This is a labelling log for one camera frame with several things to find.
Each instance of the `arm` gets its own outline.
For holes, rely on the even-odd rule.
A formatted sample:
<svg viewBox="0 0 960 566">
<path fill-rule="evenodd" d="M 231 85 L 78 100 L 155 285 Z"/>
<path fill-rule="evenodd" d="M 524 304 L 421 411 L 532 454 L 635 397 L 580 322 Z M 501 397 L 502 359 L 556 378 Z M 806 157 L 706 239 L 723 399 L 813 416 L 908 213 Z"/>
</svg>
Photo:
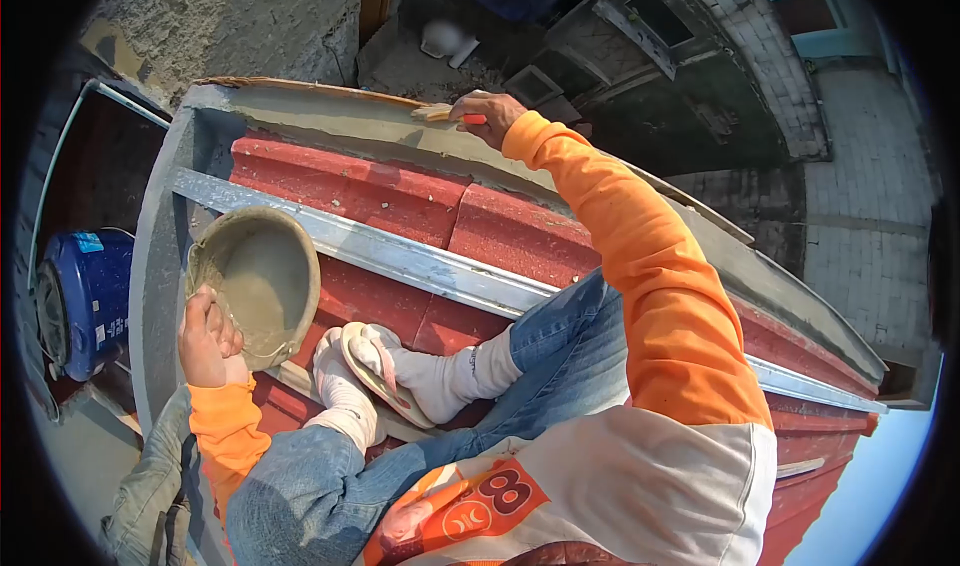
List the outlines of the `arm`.
<svg viewBox="0 0 960 566">
<path fill-rule="evenodd" d="M 225 525 L 227 503 L 270 447 L 270 435 L 257 430 L 257 384 L 239 355 L 243 335 L 224 318 L 216 293 L 205 284 L 187 300 L 178 347 L 193 408 L 190 431 Z"/>
<path fill-rule="evenodd" d="M 214 388 L 187 385 L 193 406 L 190 431 L 197 436 L 203 474 L 210 480 L 224 527 L 228 501 L 270 449 L 270 435 L 257 430 L 261 417 L 254 404 L 257 383 L 253 375 L 247 376 L 246 382 Z"/>
<path fill-rule="evenodd" d="M 734 306 L 660 194 L 536 112 L 512 124 L 503 155 L 553 176 L 590 232 L 604 278 L 623 295 L 633 405 L 688 425 L 755 422 L 772 430 Z"/>
</svg>

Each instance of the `brush handle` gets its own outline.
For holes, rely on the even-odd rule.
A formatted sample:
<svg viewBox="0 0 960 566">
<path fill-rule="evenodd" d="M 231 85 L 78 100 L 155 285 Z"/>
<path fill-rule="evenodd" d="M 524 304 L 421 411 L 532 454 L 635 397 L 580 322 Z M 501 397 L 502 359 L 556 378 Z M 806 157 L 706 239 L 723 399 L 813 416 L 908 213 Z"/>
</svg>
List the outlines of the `brush handle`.
<svg viewBox="0 0 960 566">
<path fill-rule="evenodd" d="M 463 114 L 461 120 L 467 125 L 486 125 L 487 117 L 483 114 Z"/>
</svg>

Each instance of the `jeans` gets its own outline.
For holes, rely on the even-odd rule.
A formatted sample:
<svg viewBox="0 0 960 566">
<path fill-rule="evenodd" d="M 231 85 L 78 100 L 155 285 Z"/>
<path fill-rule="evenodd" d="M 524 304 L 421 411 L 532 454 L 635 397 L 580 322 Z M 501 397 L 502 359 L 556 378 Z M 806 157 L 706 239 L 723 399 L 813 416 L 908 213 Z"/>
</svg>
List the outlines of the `jeans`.
<svg viewBox="0 0 960 566">
<path fill-rule="evenodd" d="M 523 374 L 475 427 L 408 443 L 366 467 L 354 442 L 332 428 L 276 434 L 228 504 L 237 564 L 350 564 L 384 513 L 430 470 L 622 405 L 622 307 L 597 269 L 523 314 L 510 330 L 510 355 Z"/>
<path fill-rule="evenodd" d="M 100 521 L 101 546 L 118 566 L 188 566 L 190 504 L 183 476 L 199 459 L 190 434 L 190 391 L 179 386 L 143 444 L 140 461 L 120 481 L 113 513 Z"/>
</svg>

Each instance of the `blue bucket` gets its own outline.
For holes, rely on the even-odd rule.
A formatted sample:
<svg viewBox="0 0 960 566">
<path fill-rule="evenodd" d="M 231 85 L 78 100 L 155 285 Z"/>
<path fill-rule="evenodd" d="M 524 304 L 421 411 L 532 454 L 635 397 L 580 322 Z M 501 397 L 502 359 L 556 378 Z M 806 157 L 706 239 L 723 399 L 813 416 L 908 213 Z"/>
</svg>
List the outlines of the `blue bucket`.
<svg viewBox="0 0 960 566">
<path fill-rule="evenodd" d="M 128 351 L 130 264 L 126 233 L 58 233 L 36 272 L 40 333 L 54 366 L 86 381 Z"/>
</svg>

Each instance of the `white sock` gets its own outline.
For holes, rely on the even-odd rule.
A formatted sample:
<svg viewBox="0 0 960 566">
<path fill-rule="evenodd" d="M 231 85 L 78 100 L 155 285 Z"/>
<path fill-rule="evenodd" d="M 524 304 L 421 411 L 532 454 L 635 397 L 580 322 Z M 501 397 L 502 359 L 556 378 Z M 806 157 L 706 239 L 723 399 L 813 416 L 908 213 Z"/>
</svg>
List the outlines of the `white sock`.
<svg viewBox="0 0 960 566">
<path fill-rule="evenodd" d="M 370 339 L 380 338 L 393 358 L 396 381 L 410 390 L 427 418 L 450 422 L 475 399 L 495 399 L 506 392 L 522 372 L 510 356 L 510 327 L 477 347 L 464 347 L 452 356 L 431 356 L 403 348 L 392 331 L 367 324 L 349 341 L 354 358 L 382 376 L 380 355 Z"/>
<path fill-rule="evenodd" d="M 366 387 L 344 364 L 340 353 L 342 329 L 326 332 L 313 354 L 313 376 L 320 401 L 326 409 L 304 423 L 339 431 L 356 443 L 361 453 L 377 445 L 385 434 L 378 427 L 377 411 Z"/>
</svg>

